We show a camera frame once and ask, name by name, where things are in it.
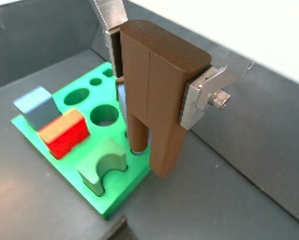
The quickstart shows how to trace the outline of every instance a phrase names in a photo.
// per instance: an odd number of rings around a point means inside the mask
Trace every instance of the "circular hole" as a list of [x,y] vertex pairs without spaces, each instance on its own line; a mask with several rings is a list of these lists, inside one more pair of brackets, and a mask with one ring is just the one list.
[[112,77],[112,70],[111,69],[107,69],[103,73],[104,73],[106,77],[108,77],[108,78]]
[[119,117],[119,112],[111,105],[96,107],[90,115],[91,122],[98,126],[110,126]]
[[73,90],[64,98],[65,105],[73,105],[82,102],[90,95],[90,90],[87,88],[80,88]]
[[100,85],[102,82],[103,82],[103,81],[102,81],[100,79],[98,79],[98,78],[94,78],[94,79],[90,80],[90,84],[91,84],[92,86]]

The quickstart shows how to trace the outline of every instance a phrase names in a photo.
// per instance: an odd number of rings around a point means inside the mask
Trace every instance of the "orange block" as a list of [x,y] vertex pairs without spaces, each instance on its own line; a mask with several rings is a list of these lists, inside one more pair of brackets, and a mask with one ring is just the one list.
[[56,159],[90,136],[84,116],[75,109],[59,116],[37,133]]

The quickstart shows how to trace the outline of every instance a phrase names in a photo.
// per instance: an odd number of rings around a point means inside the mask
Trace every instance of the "green shape sorter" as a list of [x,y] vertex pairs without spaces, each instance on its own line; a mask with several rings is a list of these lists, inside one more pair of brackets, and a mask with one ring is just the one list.
[[[71,108],[78,109],[86,117],[90,129],[87,139],[71,149],[60,160],[49,153],[49,149],[24,116],[17,115],[11,121],[96,209],[100,216],[107,219],[150,172],[150,149],[146,150],[142,156],[134,155],[130,151],[130,143],[126,138],[127,128],[119,110],[119,102],[116,101],[115,77],[111,73],[111,64],[104,63],[100,65],[60,89],[52,97],[61,113]],[[124,172],[110,171],[107,173],[103,180],[106,193],[98,197],[84,184],[76,166],[90,150],[107,138],[112,138],[124,148],[128,169]]]

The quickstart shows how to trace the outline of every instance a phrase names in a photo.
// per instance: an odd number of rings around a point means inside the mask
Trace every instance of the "screw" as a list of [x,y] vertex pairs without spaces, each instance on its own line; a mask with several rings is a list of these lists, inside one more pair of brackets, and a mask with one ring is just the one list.
[[218,92],[211,94],[208,104],[218,110],[222,110],[226,107],[228,100],[230,94],[219,90]]

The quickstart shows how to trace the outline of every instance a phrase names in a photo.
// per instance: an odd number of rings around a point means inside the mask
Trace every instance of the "light blue block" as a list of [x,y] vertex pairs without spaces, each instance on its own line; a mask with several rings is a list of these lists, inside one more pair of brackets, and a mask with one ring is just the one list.
[[41,86],[36,87],[24,96],[16,99],[13,105],[35,130],[39,130],[61,115],[51,93]]

